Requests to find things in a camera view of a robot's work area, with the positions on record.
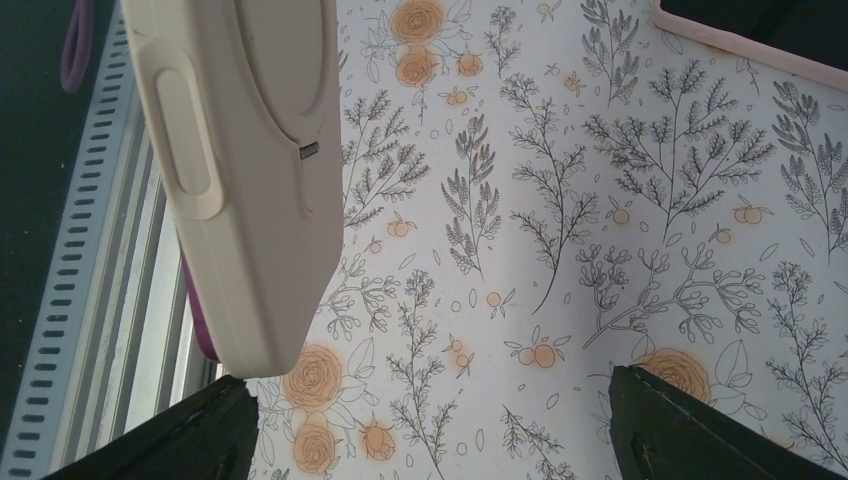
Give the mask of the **phone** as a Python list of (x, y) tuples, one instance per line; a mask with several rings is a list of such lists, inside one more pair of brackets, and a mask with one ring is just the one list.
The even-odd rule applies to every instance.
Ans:
[(845, 92), (843, 0), (661, 0), (661, 29)]

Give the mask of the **beige phone case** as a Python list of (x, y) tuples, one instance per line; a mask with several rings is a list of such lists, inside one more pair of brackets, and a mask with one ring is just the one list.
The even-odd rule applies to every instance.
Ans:
[(219, 362), (296, 364), (343, 247), (332, 1), (125, 1), (147, 130)]

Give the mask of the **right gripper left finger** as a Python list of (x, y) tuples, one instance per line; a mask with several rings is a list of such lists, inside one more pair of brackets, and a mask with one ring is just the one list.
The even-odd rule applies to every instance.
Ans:
[(246, 479), (258, 400), (226, 375), (47, 480)]

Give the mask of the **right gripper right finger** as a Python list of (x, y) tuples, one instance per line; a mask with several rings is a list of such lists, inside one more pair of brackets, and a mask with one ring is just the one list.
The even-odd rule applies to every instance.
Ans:
[(841, 480), (636, 366), (617, 366), (610, 435), (625, 480)]

